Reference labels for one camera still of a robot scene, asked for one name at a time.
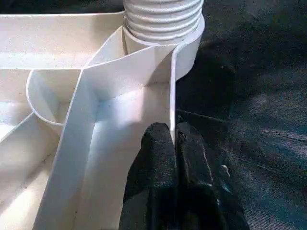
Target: white plastic part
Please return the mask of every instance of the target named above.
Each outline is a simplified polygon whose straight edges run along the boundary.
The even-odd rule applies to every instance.
[[[183,41],[197,28],[203,0],[124,0],[126,26],[147,42]]]
[[[0,69],[0,140],[31,113],[25,96],[29,72]]]
[[[59,134],[79,75],[79,69],[43,69],[29,74],[26,85],[29,105]]]
[[[58,141],[31,113],[0,142],[0,229],[32,229]]]
[[[0,16],[0,68],[82,68],[124,12]]]
[[[13,170],[10,183],[0,184],[13,195],[0,204],[0,229],[116,229],[143,132],[153,122],[164,122],[174,140],[175,81],[192,68],[204,19],[182,42],[159,45],[136,38],[123,26],[123,15],[0,16],[5,39],[0,73],[21,76],[16,92],[22,99],[16,101],[26,102],[27,96],[27,108],[33,110],[0,142],[0,160],[6,157],[2,145],[9,146],[15,152],[10,160],[23,174]],[[14,23],[14,30],[5,22]],[[47,39],[51,22],[59,25],[50,28],[57,35]],[[23,42],[29,45],[24,53]],[[7,89],[1,79],[0,89]],[[0,101],[15,101],[15,89],[4,92]],[[52,146],[62,128],[52,165]],[[18,161],[22,156],[29,162]]]

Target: plastic groove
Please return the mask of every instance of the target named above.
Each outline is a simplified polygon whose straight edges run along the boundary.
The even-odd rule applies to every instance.
[[[185,19],[188,19],[189,17],[193,16],[196,13],[201,13],[202,11],[202,4],[200,4],[197,8],[194,10],[180,16],[174,16],[171,18],[153,18],[153,17],[148,17],[145,15],[139,15],[139,14],[134,14],[134,13],[126,13],[126,18],[129,21],[133,20],[139,20],[145,23],[154,23],[154,24],[160,24],[160,23],[176,23],[183,21]]]
[[[201,0],[194,0],[192,2],[189,2],[188,4],[182,4],[180,6],[175,7],[167,7],[167,8],[151,8],[151,7],[144,7],[142,5],[135,5],[134,3],[127,3],[128,0],[125,1],[125,9],[130,11],[139,11],[145,14],[170,14],[175,12],[182,12],[189,8],[192,8],[196,6],[197,4],[200,4]]]
[[[194,24],[198,19],[199,16],[201,15],[201,11],[199,11],[199,13],[190,21],[184,23],[184,24],[180,24],[178,26],[171,26],[171,27],[158,27],[158,28],[154,28],[154,27],[150,27],[150,26],[146,26],[146,25],[141,25],[141,24],[136,24],[132,21],[129,21],[129,26],[134,28],[134,29],[139,29],[142,31],[148,31],[148,32],[158,32],[158,33],[164,33],[164,32],[172,32],[172,31],[178,31],[178,30],[182,30],[186,27],[189,27],[190,25]]]
[[[203,0],[126,0],[126,27],[140,40],[177,43],[196,29],[202,5]]]
[[[134,34],[139,39],[144,39],[146,41],[151,41],[151,42],[166,42],[166,41],[172,41],[172,40],[179,39],[179,38],[184,38],[185,36],[187,36],[188,34],[193,32],[197,28],[199,21],[200,21],[200,19],[198,18],[197,22],[193,25],[193,27],[186,30],[185,32],[182,32],[180,34],[174,34],[174,35],[166,35],[166,36],[146,35],[146,34],[143,34],[143,33],[140,33],[138,31],[133,30],[129,26],[129,24],[127,24],[127,27],[132,32],[132,34]]]

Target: dark fabric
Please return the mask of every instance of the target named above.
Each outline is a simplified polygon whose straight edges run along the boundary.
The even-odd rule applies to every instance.
[[[165,124],[148,127],[128,173],[120,229],[249,230],[227,166],[208,149],[186,122],[176,147]]]
[[[166,124],[144,133],[141,150],[127,177],[120,218],[123,230],[170,230],[177,227],[178,170]]]
[[[203,43],[177,115],[229,165],[252,230],[307,229],[306,4]]]
[[[193,229],[249,230],[227,166],[187,122],[177,126],[176,152],[180,219],[190,224],[186,216],[197,216],[199,227]]]

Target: ribbed plastic pipe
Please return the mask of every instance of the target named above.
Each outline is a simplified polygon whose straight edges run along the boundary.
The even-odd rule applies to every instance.
[[[124,0],[126,27],[142,41],[178,43],[197,28],[202,5],[203,0]]]

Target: threaded plastic pipe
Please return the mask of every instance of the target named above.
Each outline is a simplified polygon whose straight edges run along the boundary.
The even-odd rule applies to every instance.
[[[203,0],[124,0],[126,27],[142,41],[177,43],[197,28],[202,5]]]

